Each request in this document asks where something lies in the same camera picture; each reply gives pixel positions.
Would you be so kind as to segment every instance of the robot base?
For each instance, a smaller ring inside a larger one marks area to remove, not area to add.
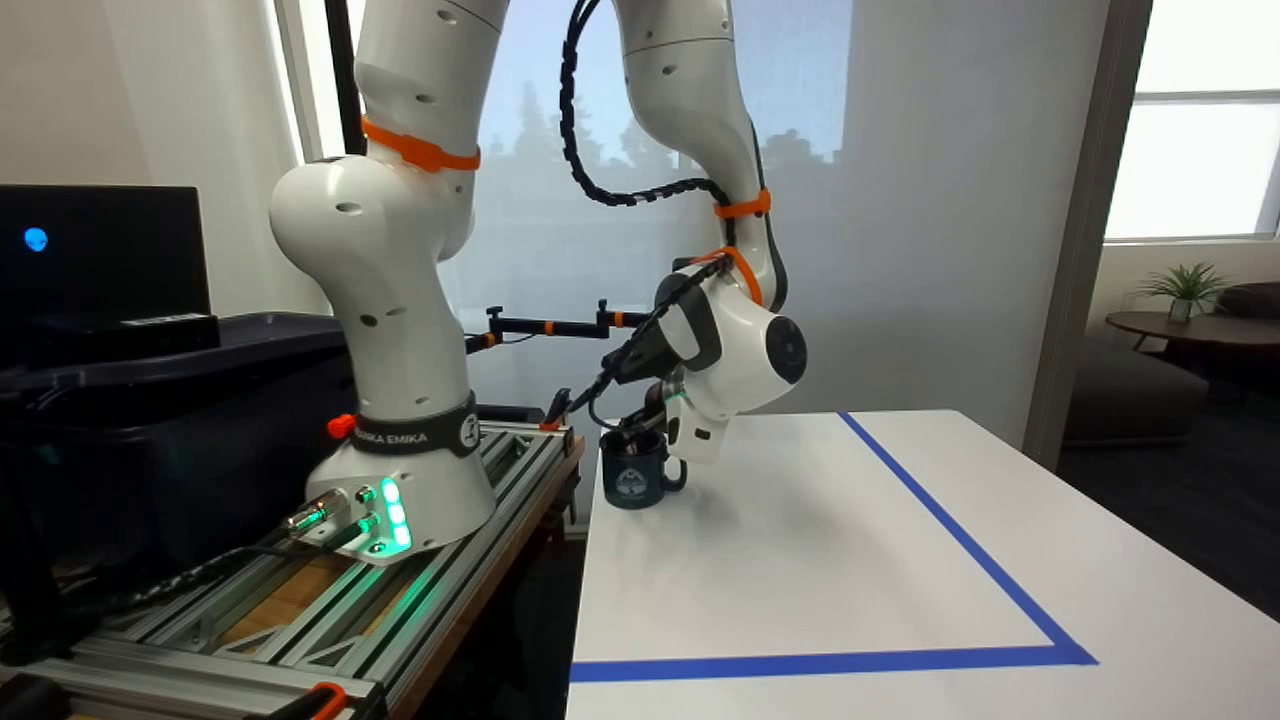
[[[496,507],[482,456],[371,456],[355,443],[335,449],[312,474],[310,499],[324,518],[302,541],[363,564],[457,546]]]

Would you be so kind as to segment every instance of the potted plant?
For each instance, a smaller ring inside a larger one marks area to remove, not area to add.
[[[1164,276],[1155,276],[1152,296],[1170,296],[1170,320],[1189,323],[1211,309],[1219,290],[1226,276],[1215,276],[1211,265],[1171,265]]]

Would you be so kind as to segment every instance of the black cable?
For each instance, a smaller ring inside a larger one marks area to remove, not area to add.
[[[639,194],[613,194],[587,178],[582,150],[578,150],[578,47],[582,47],[582,35],[586,35],[596,8],[601,8],[601,0],[572,5],[565,47],[562,47],[562,141],[565,141],[570,178],[586,190],[586,195],[594,195],[596,205],[610,205],[610,207],[658,205],[658,199],[674,199],[685,194],[710,194],[717,205],[734,205],[729,194],[710,178],[688,178],[688,182],[674,182],[674,185],[639,190]],[[726,246],[737,249],[737,224],[726,220],[720,227],[726,227]]]
[[[355,47],[353,47],[349,0],[324,0],[324,22],[327,22],[335,111],[346,123],[346,151],[363,157],[370,146],[362,134],[362,87],[355,87]]]
[[[757,151],[760,190],[770,194],[757,123],[752,123],[752,151]],[[783,265],[783,258],[775,249],[775,237],[774,237],[774,217],[763,212],[760,220],[763,220],[763,246],[770,246],[774,276],[775,276],[770,309],[780,312],[788,306],[793,279],[788,279],[788,265]]]
[[[661,309],[632,331],[632,339],[625,339],[615,354],[603,356],[601,377],[565,410],[565,415],[587,410],[594,419],[603,426],[594,406],[596,406],[596,401],[610,392],[610,385],[615,380],[615,377],[613,377],[615,364],[610,364],[610,360],[613,360],[613,356],[629,356],[632,343],[635,343],[635,337],[639,337],[648,323],[658,323],[674,306],[680,306],[680,299],[685,299],[693,290],[700,290],[710,276],[729,274],[729,267],[734,267],[734,262],[729,262],[729,258],[717,258],[714,265],[697,267],[697,274],[685,279],[685,290],[675,290],[674,296],[666,296]]]
[[[601,419],[596,397],[587,401],[587,415],[594,415],[596,429],[613,429],[610,419]]]

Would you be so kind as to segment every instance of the orange ring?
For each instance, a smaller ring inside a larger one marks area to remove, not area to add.
[[[717,249],[717,254],[700,258],[700,265],[717,265],[720,258],[734,262],[734,274],[750,284],[752,306],[763,306],[760,276],[757,276],[757,267],[750,265],[743,254],[737,254],[737,249]]]
[[[319,681],[317,689],[327,689],[334,697],[327,697],[327,703],[319,703],[319,708],[312,714],[312,720],[335,720],[335,716],[346,714],[346,703],[349,703],[349,689],[341,689],[341,684],[334,684],[334,681]]]
[[[482,168],[482,151],[475,151],[475,157],[453,157],[453,151],[446,151],[446,150],[433,146],[433,141],[415,141],[415,137],[388,134],[388,129],[382,129],[382,123],[370,122],[370,115],[362,115],[362,134],[363,134],[371,146],[404,157],[404,165],[412,165],[412,168],[420,168],[420,173],[446,173],[446,168],[453,168],[453,173],[475,173],[475,168]]]
[[[355,415],[353,412],[341,412],[341,415],[334,415],[327,426],[324,426],[324,431],[327,431],[327,440],[349,440],[353,431],[355,431]]]
[[[743,205],[717,205],[717,217],[720,220],[743,220],[743,217],[770,217],[770,207],[774,207],[774,195],[760,194],[760,195],[752,195]]]

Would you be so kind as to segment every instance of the window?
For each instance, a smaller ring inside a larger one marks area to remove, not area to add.
[[[312,123],[317,150],[310,157],[341,157],[341,111],[334,87],[334,47],[324,5],[296,5],[283,35],[303,47],[303,87],[317,110],[302,115]],[[371,0],[349,0],[353,28],[362,28]],[[700,195],[613,212],[572,185],[562,157],[558,85],[562,35],[572,5],[513,0],[504,35],[487,77],[482,122],[485,173],[475,182],[475,227],[462,258],[440,265],[446,296],[469,331],[482,331],[487,309],[508,318],[565,318],[594,320],[596,299],[613,309],[652,309],[652,291],[675,258],[700,258],[717,246],[717,217]],[[838,178],[848,137],[848,56],[853,56],[853,0],[809,0],[809,12],[780,17],[775,0],[737,0],[737,47],[750,110],[760,134],[763,165],[780,190],[796,178],[822,185]],[[601,5],[582,44],[582,151],[594,178],[610,190],[648,190],[693,178],[697,168],[648,141],[629,104],[619,28]],[[508,354],[482,354],[469,360],[471,388],[500,406],[544,406],[558,388],[582,388],[601,372],[610,343],[519,343]],[[645,385],[603,397],[601,412],[632,412]]]
[[[1155,0],[1107,241],[1275,241],[1275,28],[1275,0]]]

